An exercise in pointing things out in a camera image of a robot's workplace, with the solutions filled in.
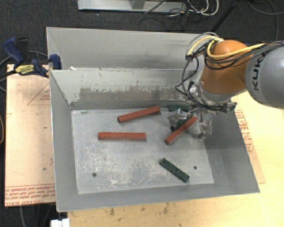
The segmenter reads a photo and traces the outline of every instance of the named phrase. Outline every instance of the yellow clamp label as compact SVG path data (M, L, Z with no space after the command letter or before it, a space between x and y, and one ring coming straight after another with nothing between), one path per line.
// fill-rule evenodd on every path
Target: yellow clamp label
M20 66L18 66L18 67L15 69L15 71L16 71L17 73L21 73L22 75L24 75L24 74L33 72L33 71L35 71L35 70L34 70L34 65L27 64L27 65L20 65Z

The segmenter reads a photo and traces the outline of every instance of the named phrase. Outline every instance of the red wooden block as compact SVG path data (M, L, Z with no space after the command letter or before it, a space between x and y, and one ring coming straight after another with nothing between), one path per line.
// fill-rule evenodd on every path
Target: red wooden block
M124 114L118 117L118 122L122 123L122 122L126 122L126 121L130 121L133 119L137 119L137 118L141 118L143 116L147 116L150 114L156 114L159 113L161 111L159 106L155 106L155 107L151 107L151 108L147 108L147 109L142 109L140 111L136 111L133 113L128 113L128 114Z
M188 129L191 125L193 125L197 121L197 117L191 117L187 120L183 125L181 125L178 129L176 129L172 134L170 134L165 140L165 144L169 145L176 137L178 137L184 130Z
M145 133L99 132L99 140L146 140Z

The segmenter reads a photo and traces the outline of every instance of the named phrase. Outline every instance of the table surface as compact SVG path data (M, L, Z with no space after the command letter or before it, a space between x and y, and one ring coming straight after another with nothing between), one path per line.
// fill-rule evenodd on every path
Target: table surface
M248 93L236 98L248 123L266 182L260 193L68 212L72 227L283 227L284 111Z

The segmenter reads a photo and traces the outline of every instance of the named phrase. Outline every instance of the orange object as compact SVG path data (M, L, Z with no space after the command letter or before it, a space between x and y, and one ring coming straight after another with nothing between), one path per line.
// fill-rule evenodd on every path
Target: orange object
M99 140L146 140L145 133L99 132Z
M124 115L119 116L118 122L122 123L122 122L130 121L130 120L141 118L143 116L147 116L147 115L150 115L150 114L156 114L156 113L159 113L160 111L161 111L161 109L160 109L159 106L143 109L143 110L140 110L140 111L136 111L136 112L133 112L133 113L128 113L128 114L124 114Z
M214 46L212 54L223 55L246 47L247 45L239 41L225 40ZM231 94L244 90L246 88L245 70L250 58L251 55L238 60L232 67L228 67L223 70L213 70L205 66L201 76L202 86L207 92L213 94ZM220 66L227 66L229 64L230 62L208 62L208 65L214 68L220 68Z
M197 121L197 117L191 117L183 125L181 125L177 130L170 134L165 140L165 144L169 145L176 137L178 137L184 130L188 129Z

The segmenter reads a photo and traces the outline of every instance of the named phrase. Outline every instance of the gray floor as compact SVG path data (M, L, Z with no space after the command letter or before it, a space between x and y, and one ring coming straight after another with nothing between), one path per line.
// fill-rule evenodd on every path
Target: gray floor
M215 16L204 17L192 14L191 19L170 19L162 14L111 11L78 11L77 0L0 0L0 61L7 57L3 43L11 37L28 37L30 48L46 53L45 28L83 27L130 31L167 31L175 33L203 33L210 31L233 0L219 0L220 9ZM223 38L255 43L284 39L284 0L241 0L218 27L216 33ZM0 91L0 113L5 121L6 95ZM5 145L0 146L0 227L22 226L19 208L5 208L4 154ZM24 207L26 226L38 226L49 210L47 220L58 218L54 206Z

